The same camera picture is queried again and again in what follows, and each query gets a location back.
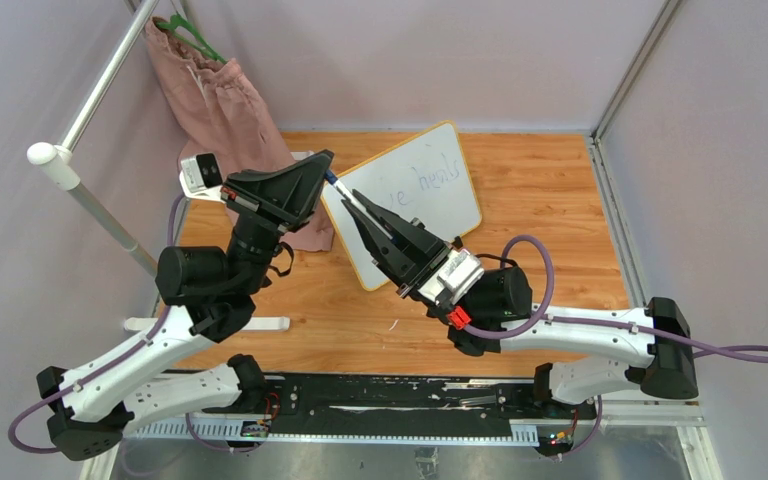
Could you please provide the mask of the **white whiteboard marker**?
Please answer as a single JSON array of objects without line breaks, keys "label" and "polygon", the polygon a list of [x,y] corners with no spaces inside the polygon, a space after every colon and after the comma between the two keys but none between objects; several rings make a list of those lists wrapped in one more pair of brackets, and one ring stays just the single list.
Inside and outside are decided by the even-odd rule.
[{"label": "white whiteboard marker", "polygon": [[368,219],[372,225],[377,230],[382,232],[388,240],[393,239],[393,236],[387,232],[386,229],[376,219],[371,216],[366,207],[354,196],[354,194],[349,190],[348,187],[345,186],[341,180],[334,180],[331,185],[344,200],[348,201],[350,205],[353,205],[359,211],[360,215]]}]

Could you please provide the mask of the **yellow framed whiteboard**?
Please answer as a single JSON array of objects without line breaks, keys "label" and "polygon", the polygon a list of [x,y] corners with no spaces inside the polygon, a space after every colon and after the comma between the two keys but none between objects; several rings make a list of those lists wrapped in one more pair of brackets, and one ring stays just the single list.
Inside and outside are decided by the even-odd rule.
[{"label": "yellow framed whiteboard", "polygon": [[456,125],[441,122],[338,175],[375,204],[453,240],[482,221]]}]

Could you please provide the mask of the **blue marker cap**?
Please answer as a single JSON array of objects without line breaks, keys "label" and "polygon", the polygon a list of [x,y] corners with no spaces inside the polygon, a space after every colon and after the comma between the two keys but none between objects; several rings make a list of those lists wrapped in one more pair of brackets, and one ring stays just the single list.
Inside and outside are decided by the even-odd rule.
[{"label": "blue marker cap", "polygon": [[331,185],[334,185],[339,182],[339,178],[336,174],[334,174],[332,171],[328,170],[325,172],[325,179],[327,182]]}]

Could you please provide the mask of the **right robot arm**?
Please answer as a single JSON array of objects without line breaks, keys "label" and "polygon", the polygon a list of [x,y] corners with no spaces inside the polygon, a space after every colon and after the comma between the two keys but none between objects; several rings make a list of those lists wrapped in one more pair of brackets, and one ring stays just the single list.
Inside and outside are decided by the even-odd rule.
[{"label": "right robot arm", "polygon": [[358,191],[340,191],[373,264],[402,298],[422,304],[444,324],[455,348],[469,356],[519,350],[580,354],[573,362],[535,369],[531,403],[556,417],[586,400],[639,389],[658,399],[698,397],[689,326],[676,302],[652,298],[645,307],[593,310],[554,307],[554,274],[543,298],[533,291],[509,250],[498,267],[484,265],[460,239],[445,241],[417,219],[406,221]]}]

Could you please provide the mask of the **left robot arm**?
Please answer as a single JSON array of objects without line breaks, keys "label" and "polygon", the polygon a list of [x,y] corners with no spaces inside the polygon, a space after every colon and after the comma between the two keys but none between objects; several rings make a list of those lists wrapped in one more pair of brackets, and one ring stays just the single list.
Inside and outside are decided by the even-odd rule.
[{"label": "left robot arm", "polygon": [[183,193],[236,213],[229,244],[164,248],[155,276],[164,304],[159,317],[82,366],[38,374],[41,405],[51,410],[51,452],[86,460],[159,420],[228,406],[253,413],[264,405],[266,382],[249,355],[202,374],[165,380],[162,373],[249,324],[254,296],[278,274],[274,258],[290,252],[284,236],[312,219],[333,158],[323,150],[277,171],[228,175],[212,154],[184,160]]}]

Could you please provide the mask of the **pink cloth garment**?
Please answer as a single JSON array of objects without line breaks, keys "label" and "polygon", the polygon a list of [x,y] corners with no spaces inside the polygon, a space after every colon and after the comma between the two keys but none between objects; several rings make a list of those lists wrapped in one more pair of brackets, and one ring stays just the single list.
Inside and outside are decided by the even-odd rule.
[{"label": "pink cloth garment", "polygon": [[213,153],[224,175],[272,172],[296,163],[265,100],[235,58],[212,60],[162,29],[162,17],[144,28],[160,87],[188,136],[181,159]]}]

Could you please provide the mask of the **green clothes hanger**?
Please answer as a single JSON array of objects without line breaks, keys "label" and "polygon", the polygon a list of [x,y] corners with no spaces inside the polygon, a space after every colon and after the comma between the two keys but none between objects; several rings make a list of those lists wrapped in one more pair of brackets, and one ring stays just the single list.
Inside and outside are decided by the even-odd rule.
[{"label": "green clothes hanger", "polygon": [[198,29],[181,14],[175,13],[168,19],[155,20],[154,24],[160,30],[171,33],[173,37],[201,53],[203,57],[222,64],[227,62],[227,60],[205,40]]}]

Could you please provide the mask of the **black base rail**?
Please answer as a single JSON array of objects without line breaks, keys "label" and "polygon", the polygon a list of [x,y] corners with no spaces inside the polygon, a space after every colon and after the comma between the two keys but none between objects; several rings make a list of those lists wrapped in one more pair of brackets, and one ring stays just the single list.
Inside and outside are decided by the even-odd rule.
[{"label": "black base rail", "polygon": [[555,457],[610,426],[697,427],[695,401],[639,392],[579,406],[538,401],[526,378],[280,373],[250,411],[201,407],[154,421],[128,439],[198,437],[217,446],[257,443],[531,447]]}]

